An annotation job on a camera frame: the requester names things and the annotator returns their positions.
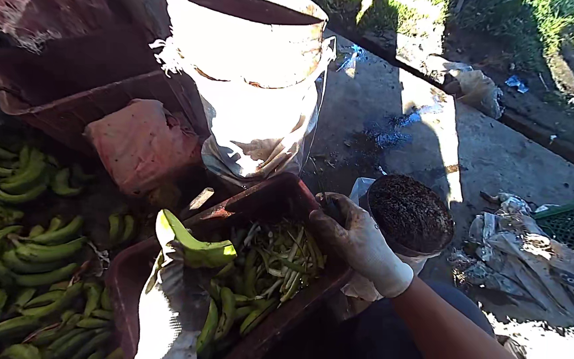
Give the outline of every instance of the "peeled plantain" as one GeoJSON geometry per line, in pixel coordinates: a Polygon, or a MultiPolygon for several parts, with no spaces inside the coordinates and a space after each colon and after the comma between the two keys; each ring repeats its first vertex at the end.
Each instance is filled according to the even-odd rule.
{"type": "Polygon", "coordinates": [[[184,249],[185,265],[192,268],[216,268],[224,266],[236,258],[236,250],[231,241],[198,241],[167,209],[159,211],[156,217],[156,236],[161,243],[171,243],[172,241],[180,243],[184,249]]]}

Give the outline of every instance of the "hand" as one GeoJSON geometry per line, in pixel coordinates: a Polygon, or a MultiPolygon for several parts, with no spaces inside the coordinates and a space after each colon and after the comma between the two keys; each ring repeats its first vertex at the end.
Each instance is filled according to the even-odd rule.
{"type": "MultiPolygon", "coordinates": [[[[344,218],[344,227],[322,210],[314,210],[309,220],[328,243],[335,245],[358,273],[369,279],[381,295],[394,298],[413,280],[413,270],[389,248],[376,221],[345,195],[327,192],[344,218]]],[[[322,193],[316,195],[320,200],[322,193]]]]}

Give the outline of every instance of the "red plastic crate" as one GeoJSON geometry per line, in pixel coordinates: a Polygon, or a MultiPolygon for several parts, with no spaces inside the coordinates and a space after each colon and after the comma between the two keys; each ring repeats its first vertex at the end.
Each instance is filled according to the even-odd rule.
{"type": "MultiPolygon", "coordinates": [[[[253,186],[223,202],[188,218],[183,224],[199,238],[215,231],[255,220],[276,220],[285,216],[301,220],[309,227],[309,213],[319,209],[314,196],[296,175],[286,173],[253,186]]],[[[327,257],[325,270],[304,290],[270,314],[244,337],[227,359],[261,358],[281,335],[293,328],[327,295],[349,280],[351,268],[328,243],[318,242],[327,257]]],[[[132,358],[139,343],[139,296],[159,252],[155,238],[122,251],[108,271],[106,284],[112,294],[116,327],[121,332],[121,347],[132,358]]]]}

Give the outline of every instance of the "dirty glove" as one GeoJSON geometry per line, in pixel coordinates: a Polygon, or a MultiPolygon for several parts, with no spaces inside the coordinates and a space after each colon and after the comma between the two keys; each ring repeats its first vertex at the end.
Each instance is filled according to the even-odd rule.
{"type": "MultiPolygon", "coordinates": [[[[322,193],[316,196],[319,200],[322,193]]],[[[317,209],[309,220],[320,236],[344,256],[349,265],[376,286],[381,295],[394,298],[413,280],[413,270],[389,248],[376,221],[345,195],[327,192],[344,218],[344,227],[317,209]]]]}

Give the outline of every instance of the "plastic bag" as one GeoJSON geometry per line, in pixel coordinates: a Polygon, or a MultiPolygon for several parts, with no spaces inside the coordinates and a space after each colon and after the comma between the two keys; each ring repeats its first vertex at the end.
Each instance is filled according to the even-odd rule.
{"type": "Polygon", "coordinates": [[[464,94],[458,98],[460,101],[491,118],[498,119],[502,116],[504,109],[498,103],[498,99],[503,95],[502,90],[490,77],[484,75],[482,70],[462,71],[455,79],[460,83],[464,94]]]}
{"type": "Polygon", "coordinates": [[[179,56],[174,37],[150,47],[166,71],[181,69],[196,83],[211,136],[203,143],[205,167],[224,180],[250,187],[271,176],[302,168],[304,137],[315,127],[323,89],[315,81],[335,59],[334,37],[322,43],[321,59],[311,75],[281,88],[262,88],[244,78],[208,78],[191,59],[179,56]]]}
{"type": "Polygon", "coordinates": [[[173,115],[157,100],[132,100],[84,134],[128,195],[145,195],[201,161],[198,136],[183,113],[173,115]]]}

